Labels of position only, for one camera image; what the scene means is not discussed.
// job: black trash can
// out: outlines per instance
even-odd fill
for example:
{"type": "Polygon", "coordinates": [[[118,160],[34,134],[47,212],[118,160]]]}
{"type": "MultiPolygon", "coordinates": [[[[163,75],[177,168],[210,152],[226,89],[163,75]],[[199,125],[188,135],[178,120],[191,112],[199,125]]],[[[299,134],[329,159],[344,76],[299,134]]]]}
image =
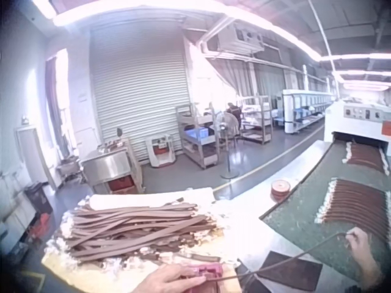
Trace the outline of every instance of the black trash can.
{"type": "Polygon", "coordinates": [[[27,186],[27,188],[24,190],[24,193],[40,215],[50,215],[53,211],[53,208],[51,207],[42,187],[42,183],[35,183],[33,185],[27,186]]]}

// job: standing fan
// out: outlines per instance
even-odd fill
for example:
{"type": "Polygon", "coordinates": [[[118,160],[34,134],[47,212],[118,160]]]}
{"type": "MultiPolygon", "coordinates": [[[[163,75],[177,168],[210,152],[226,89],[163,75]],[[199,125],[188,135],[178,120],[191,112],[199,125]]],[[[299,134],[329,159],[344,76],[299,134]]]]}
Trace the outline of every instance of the standing fan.
{"type": "Polygon", "coordinates": [[[239,171],[231,168],[228,139],[234,139],[239,134],[239,122],[232,114],[221,112],[216,117],[216,129],[219,131],[219,137],[225,139],[227,149],[227,170],[220,176],[224,179],[233,179],[239,176],[239,171]]]}

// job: fan stand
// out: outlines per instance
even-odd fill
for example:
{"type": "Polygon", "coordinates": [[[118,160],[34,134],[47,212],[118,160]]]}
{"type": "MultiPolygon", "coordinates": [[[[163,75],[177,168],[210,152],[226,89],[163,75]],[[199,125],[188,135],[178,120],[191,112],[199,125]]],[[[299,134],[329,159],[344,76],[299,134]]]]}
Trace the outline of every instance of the fan stand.
{"type": "Polygon", "coordinates": [[[239,171],[231,169],[231,160],[230,160],[230,148],[228,147],[228,132],[225,132],[225,147],[227,148],[227,170],[221,174],[221,178],[224,179],[233,179],[239,176],[239,171]]]}

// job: shelving rack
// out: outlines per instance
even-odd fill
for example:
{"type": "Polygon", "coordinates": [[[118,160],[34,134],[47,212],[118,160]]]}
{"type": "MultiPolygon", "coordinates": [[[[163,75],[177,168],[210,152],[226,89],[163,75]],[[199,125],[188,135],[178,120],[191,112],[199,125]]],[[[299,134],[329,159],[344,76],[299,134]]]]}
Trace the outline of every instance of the shelving rack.
{"type": "Polygon", "coordinates": [[[217,165],[220,158],[218,131],[214,131],[213,135],[206,137],[201,135],[201,130],[204,130],[202,129],[202,125],[215,125],[216,114],[212,104],[210,104],[208,109],[210,115],[201,116],[198,114],[194,104],[178,106],[176,107],[176,111],[179,136],[184,154],[204,169],[210,165],[217,165]],[[190,136],[186,132],[186,126],[194,126],[192,130],[195,132],[195,137],[190,136]]]}
{"type": "Polygon", "coordinates": [[[333,103],[333,94],[310,90],[283,90],[277,100],[279,117],[285,133],[292,134],[324,118],[333,103]]]}
{"type": "Polygon", "coordinates": [[[264,144],[272,139],[273,121],[270,96],[248,96],[242,104],[241,138],[264,144]]]}

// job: gray floor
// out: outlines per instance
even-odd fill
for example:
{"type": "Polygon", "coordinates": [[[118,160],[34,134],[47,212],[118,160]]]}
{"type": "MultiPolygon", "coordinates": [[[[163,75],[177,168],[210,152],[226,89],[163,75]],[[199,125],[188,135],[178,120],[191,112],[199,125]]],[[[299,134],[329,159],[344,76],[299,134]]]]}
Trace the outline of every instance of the gray floor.
{"type": "MultiPolygon", "coordinates": [[[[316,123],[295,135],[286,135],[282,130],[276,130],[273,140],[266,145],[260,145],[248,141],[239,141],[238,147],[231,157],[232,163],[239,171],[240,175],[244,175],[305,140],[312,135],[314,131],[322,127],[322,125],[322,122],[316,123]]],[[[216,198],[232,199],[244,191],[254,187],[264,179],[273,175],[282,167],[289,164],[294,158],[296,158],[318,139],[323,139],[323,129],[267,167],[215,192],[216,198]]],[[[179,155],[176,163],[168,167],[151,168],[146,165],[143,169],[146,193],[171,192],[184,190],[188,187],[215,188],[228,182],[228,180],[220,177],[220,174],[226,168],[226,164],[223,161],[215,167],[202,170],[185,155],[179,155]]],[[[49,201],[54,209],[53,216],[51,218],[51,229],[48,235],[42,239],[43,243],[41,246],[37,249],[30,249],[21,265],[21,268],[24,270],[41,273],[46,276],[41,293],[79,292],[78,290],[69,287],[62,280],[54,276],[49,270],[44,268],[41,265],[41,259],[44,254],[44,243],[60,225],[63,213],[73,209],[81,199],[83,199],[86,195],[91,194],[92,191],[87,185],[79,184],[77,181],[71,181],[66,183],[66,185],[58,191],[56,195],[49,196],[49,201]]]]}
{"type": "MultiPolygon", "coordinates": [[[[303,129],[299,134],[293,135],[285,134],[283,129],[276,129],[271,142],[265,145],[239,140],[236,150],[233,150],[231,155],[233,168],[237,169],[239,175],[242,176],[297,145],[314,131],[322,127],[322,125],[323,122],[320,121],[319,123],[311,125],[309,128],[303,129]]],[[[324,132],[323,129],[321,129],[305,143],[279,160],[273,162],[273,164],[231,186],[215,192],[216,199],[225,198],[230,200],[254,187],[282,167],[289,164],[313,142],[318,139],[323,140],[323,135],[324,132]]],[[[149,194],[185,190],[189,187],[216,188],[229,182],[229,180],[223,179],[220,176],[226,169],[227,163],[224,153],[221,156],[221,163],[219,165],[210,167],[206,170],[203,170],[186,155],[182,154],[177,157],[177,161],[173,165],[168,167],[152,168],[150,165],[145,165],[143,167],[144,185],[146,187],[146,192],[149,194]]]]}

